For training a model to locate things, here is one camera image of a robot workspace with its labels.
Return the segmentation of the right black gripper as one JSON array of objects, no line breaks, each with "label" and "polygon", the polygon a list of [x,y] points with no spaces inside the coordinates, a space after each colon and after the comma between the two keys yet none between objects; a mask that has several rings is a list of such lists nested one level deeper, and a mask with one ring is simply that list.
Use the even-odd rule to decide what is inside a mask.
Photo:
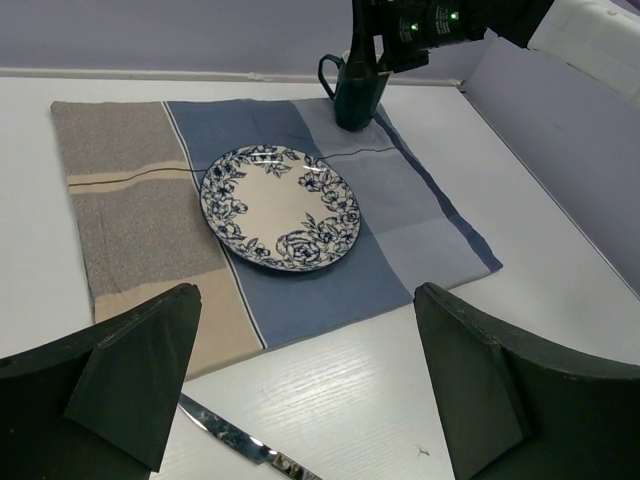
[{"label": "right black gripper", "polygon": [[[477,42],[488,31],[525,48],[550,10],[536,0],[352,0],[347,78],[364,82],[429,63],[433,49]],[[374,38],[382,38],[379,60]]]}]

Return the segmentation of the dark green mug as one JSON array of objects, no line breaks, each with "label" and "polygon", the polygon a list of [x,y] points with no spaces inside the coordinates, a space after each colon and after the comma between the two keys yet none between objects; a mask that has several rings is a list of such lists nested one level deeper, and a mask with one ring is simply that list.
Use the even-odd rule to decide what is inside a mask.
[{"label": "dark green mug", "polygon": [[[333,63],[338,69],[334,88],[324,74],[326,62]],[[334,54],[325,54],[318,62],[317,77],[333,103],[336,124],[344,130],[357,132],[373,120],[390,73],[380,72],[375,65],[364,61],[345,60]]]}]

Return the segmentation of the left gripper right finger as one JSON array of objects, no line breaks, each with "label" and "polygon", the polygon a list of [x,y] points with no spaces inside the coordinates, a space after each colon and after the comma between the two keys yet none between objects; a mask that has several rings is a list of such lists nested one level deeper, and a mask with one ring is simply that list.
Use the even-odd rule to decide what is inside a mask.
[{"label": "left gripper right finger", "polygon": [[636,479],[639,368],[495,318],[434,283],[414,309],[457,479]]}]

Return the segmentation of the blue beige checked cloth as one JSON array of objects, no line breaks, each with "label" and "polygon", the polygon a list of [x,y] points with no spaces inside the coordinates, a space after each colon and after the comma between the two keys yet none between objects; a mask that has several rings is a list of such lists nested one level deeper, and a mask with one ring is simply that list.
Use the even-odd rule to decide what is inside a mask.
[{"label": "blue beige checked cloth", "polygon": [[[415,288],[457,287],[501,268],[387,114],[340,129],[326,98],[73,103],[50,112],[67,177],[96,321],[182,282],[202,313],[190,377],[408,305]],[[361,229],[353,249],[319,271],[292,274],[233,254],[210,230],[199,190],[218,157],[278,145],[318,157],[352,187],[332,198]]]}]

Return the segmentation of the steel table knife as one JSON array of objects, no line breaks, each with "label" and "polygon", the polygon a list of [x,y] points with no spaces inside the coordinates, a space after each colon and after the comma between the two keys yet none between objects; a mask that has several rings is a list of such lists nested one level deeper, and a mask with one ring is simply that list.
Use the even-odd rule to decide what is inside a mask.
[{"label": "steel table knife", "polygon": [[215,414],[188,395],[181,393],[178,405],[201,429],[252,463],[268,465],[289,479],[321,479],[321,476]]}]

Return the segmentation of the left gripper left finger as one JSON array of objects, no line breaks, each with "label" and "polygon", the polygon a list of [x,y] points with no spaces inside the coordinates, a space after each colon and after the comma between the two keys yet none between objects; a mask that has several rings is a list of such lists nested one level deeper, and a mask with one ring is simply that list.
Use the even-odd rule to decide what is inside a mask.
[{"label": "left gripper left finger", "polygon": [[4,479],[147,479],[159,470],[202,310],[182,283],[1,361]]}]

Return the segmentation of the blue floral ceramic plate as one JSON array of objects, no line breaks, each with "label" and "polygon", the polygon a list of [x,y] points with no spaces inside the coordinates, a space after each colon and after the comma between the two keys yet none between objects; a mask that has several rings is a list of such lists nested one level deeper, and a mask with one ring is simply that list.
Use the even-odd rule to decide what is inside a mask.
[{"label": "blue floral ceramic plate", "polygon": [[200,206],[214,235],[259,266],[307,272],[343,258],[361,227],[358,201],[324,160],[281,145],[249,145],[204,173]]}]

